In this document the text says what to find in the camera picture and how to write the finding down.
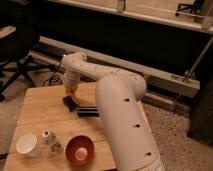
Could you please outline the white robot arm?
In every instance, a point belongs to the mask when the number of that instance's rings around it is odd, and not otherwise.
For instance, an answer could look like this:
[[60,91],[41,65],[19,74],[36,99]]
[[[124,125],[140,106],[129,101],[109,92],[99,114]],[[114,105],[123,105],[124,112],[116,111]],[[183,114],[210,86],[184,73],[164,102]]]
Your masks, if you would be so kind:
[[94,64],[83,52],[62,58],[65,104],[80,106],[76,96],[80,77],[96,81],[95,101],[115,165],[119,171],[165,171],[139,101],[147,90],[143,76],[121,68]]

